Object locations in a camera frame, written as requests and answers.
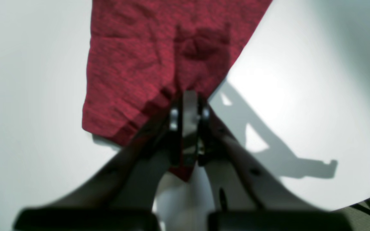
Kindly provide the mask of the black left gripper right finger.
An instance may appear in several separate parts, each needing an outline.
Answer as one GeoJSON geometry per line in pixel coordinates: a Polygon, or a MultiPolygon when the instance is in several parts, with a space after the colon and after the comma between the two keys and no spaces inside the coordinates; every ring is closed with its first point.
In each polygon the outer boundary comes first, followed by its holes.
{"type": "Polygon", "coordinates": [[[351,231],[345,215],[291,193],[243,148],[207,101],[185,92],[185,165],[207,173],[209,231],[351,231]]]}

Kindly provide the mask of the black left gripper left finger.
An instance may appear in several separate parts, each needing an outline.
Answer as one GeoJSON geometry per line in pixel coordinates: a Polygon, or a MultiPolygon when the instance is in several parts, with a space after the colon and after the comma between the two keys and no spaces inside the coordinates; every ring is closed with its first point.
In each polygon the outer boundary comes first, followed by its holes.
{"type": "Polygon", "coordinates": [[[178,106],[153,117],[86,183],[46,206],[23,209],[15,231],[160,231],[152,211],[158,184],[179,164],[178,106]]]}

